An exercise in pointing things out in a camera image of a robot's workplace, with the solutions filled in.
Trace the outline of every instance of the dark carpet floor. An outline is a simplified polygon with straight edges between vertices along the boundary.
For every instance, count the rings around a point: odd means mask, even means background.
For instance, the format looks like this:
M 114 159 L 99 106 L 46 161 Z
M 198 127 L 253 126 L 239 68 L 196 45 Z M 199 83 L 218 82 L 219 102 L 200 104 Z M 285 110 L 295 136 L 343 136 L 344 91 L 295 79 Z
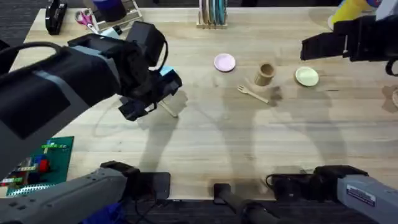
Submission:
M 229 0 L 230 7 L 239 7 L 242 0 Z M 82 0 L 69 0 L 70 7 L 83 7 Z M 258 0 L 257 6 L 335 6 L 340 0 Z M 197 7 L 197 0 L 159 0 L 154 4 L 151 0 L 137 0 L 140 7 Z M 45 7 L 47 0 L 0 0 L 0 39 L 9 45 L 23 43 L 37 11 Z M 282 217 L 290 217 L 302 223 L 372 223 L 370 219 L 342 205 L 334 203 L 280 203 L 264 202 L 264 205 Z M 150 203 L 143 203 L 139 210 L 145 210 Z M 128 220 L 134 223 L 137 215 L 134 203 L 126 205 Z M 214 205 L 211 201 L 172 202 L 154 207 L 148 219 L 155 223 L 240 223 L 232 211 L 224 206 Z

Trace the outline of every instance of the red component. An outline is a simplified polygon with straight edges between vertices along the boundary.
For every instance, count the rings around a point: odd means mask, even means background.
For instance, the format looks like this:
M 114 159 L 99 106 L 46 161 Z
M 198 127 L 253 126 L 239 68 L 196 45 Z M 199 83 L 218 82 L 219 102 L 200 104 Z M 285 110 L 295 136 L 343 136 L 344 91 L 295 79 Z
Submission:
M 50 169 L 49 160 L 42 159 L 39 163 L 39 172 L 47 172 L 49 171 L 49 169 Z

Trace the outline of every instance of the gray robot arm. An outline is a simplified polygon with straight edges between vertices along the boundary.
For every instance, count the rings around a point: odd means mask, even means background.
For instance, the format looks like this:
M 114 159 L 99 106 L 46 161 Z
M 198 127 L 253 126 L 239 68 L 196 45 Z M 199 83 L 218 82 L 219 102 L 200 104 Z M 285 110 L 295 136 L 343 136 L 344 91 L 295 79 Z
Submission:
M 23 197 L 0 200 L 0 223 L 79 223 L 122 199 L 127 177 L 110 168 Z
M 380 224 L 398 220 L 398 191 L 366 175 L 347 175 L 337 182 L 338 200 Z

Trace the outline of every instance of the wooden fork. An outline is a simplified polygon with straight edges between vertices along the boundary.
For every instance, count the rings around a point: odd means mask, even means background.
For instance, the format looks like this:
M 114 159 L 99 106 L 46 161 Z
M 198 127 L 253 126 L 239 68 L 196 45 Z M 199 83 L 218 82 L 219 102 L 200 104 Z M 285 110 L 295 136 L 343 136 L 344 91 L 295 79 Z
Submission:
M 239 90 L 241 93 L 251 95 L 251 96 L 253 96 L 254 98 L 257 98 L 258 100 L 261 100 L 261 101 L 263 101 L 263 102 L 265 102 L 265 103 L 267 103 L 267 104 L 268 104 L 268 102 L 269 102 L 267 99 L 265 99 L 265 98 L 263 98 L 263 97 L 261 97 L 261 96 L 255 94 L 255 93 L 253 93 L 252 91 L 248 90 L 245 86 L 239 85 L 239 86 L 238 86 L 238 90 Z

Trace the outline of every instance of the label sticker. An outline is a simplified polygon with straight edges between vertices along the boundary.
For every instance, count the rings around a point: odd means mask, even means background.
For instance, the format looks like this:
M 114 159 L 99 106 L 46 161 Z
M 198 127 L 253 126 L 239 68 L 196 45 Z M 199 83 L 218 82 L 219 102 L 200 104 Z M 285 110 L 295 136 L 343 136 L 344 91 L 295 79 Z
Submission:
M 352 185 L 347 184 L 347 194 L 372 206 L 376 206 L 376 197 L 374 195 L 371 195 L 361 189 L 358 189 Z

